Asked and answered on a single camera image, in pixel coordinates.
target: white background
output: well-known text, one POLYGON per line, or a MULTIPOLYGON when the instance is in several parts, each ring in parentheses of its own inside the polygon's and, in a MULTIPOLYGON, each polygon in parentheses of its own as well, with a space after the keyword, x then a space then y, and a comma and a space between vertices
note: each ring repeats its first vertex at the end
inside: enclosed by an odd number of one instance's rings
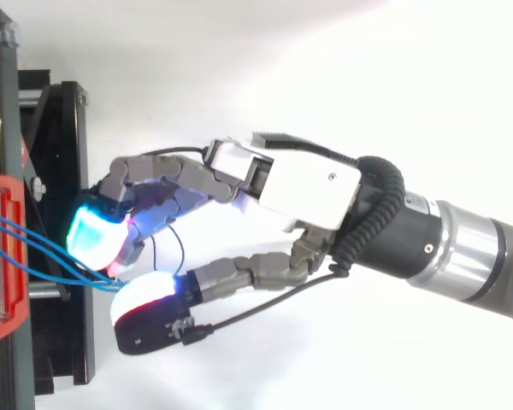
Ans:
MULTIPOLYGON (((118 155, 284 131, 385 156, 408 189, 513 224, 513 1, 0 4, 21 26, 21 67, 90 92, 91 182, 118 155)), ((289 239, 219 206, 175 225, 187 267, 289 239)), ((157 241, 174 268, 170 232, 157 241)), ((195 313, 216 322, 269 297, 195 313)), ((38 410, 513 408, 513 321, 362 268, 145 357, 118 353, 109 303, 95 295, 97 376, 60 380, 38 410)))

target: metal cylinder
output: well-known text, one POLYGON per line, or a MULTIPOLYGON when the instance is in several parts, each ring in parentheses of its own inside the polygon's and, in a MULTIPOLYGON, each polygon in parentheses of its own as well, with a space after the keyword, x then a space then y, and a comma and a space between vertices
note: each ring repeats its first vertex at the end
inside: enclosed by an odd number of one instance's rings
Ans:
POLYGON ((438 201, 441 218, 439 249, 409 284, 465 301, 488 280, 498 258, 498 233, 489 218, 438 201))
POLYGON ((20 90, 19 106, 21 108, 35 108, 41 95, 42 90, 20 90))
POLYGON ((28 285, 28 295, 31 299, 50 299, 61 297, 61 292, 53 282, 32 282, 28 285))

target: black coiled cable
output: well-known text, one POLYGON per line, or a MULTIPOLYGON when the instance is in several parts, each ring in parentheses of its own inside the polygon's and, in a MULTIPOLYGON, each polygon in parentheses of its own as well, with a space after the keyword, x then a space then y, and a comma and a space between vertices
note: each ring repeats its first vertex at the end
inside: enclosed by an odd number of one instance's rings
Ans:
POLYGON ((357 168, 375 178, 383 196, 355 229, 341 232, 337 237, 333 247, 334 264, 329 268, 340 278, 348 277, 357 258, 395 218, 404 203, 403 175, 391 162, 376 156, 364 156, 357 160, 357 168))

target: black metal frame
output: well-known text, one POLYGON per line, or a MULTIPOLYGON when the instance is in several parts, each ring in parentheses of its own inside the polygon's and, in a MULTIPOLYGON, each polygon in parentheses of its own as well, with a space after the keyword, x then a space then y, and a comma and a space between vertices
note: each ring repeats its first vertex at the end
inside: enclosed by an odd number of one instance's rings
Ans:
MULTIPOLYGON (((37 106, 21 108, 21 130, 33 165, 24 168, 27 226, 64 246, 69 210, 88 187, 83 89, 70 81, 51 85, 49 71, 19 71, 19 79, 22 90, 42 91, 37 106), (47 187, 41 202, 31 192, 37 176, 47 187)), ((41 253, 29 250, 28 256, 30 267, 67 276, 41 253)), ((91 289, 61 286, 60 291, 61 298, 31 300, 37 395, 53 393, 54 376, 88 384, 95 375, 91 289)))
MULTIPOLYGON (((22 108, 20 115, 16 49, 1 37, 8 22, 11 19, 0 9, 0 173, 25 180, 27 225, 61 243, 66 209, 87 187, 82 89, 74 82, 49 86, 49 94, 43 93, 38 107, 32 112, 22 108), (24 167, 21 117, 26 145, 31 147, 31 159, 24 167), (34 201, 31 191, 36 175, 48 187, 41 202, 34 201)), ((31 83, 30 73, 21 72, 20 77, 23 87, 28 80, 31 83)), ((62 275, 55 262, 33 252, 29 266, 62 275)), ((53 376, 73 375, 75 384, 87 384, 94 376, 91 290, 70 288, 61 287, 60 298, 31 301, 32 320, 0 340, 0 410, 33 410, 35 390, 52 393, 53 376)))

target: red plastic container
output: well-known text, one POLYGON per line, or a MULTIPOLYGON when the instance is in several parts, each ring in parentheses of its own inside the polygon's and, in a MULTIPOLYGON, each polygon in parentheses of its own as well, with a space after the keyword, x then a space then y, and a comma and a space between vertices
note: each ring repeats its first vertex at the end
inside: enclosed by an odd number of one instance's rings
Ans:
MULTIPOLYGON (((0 175, 0 216, 25 226, 24 186, 21 181, 0 175)), ((22 233, 0 222, 0 226, 22 233)), ((0 232, 0 249, 22 265, 27 265, 27 247, 0 232)), ((28 276, 0 257, 0 339, 14 331, 28 317, 28 276)))

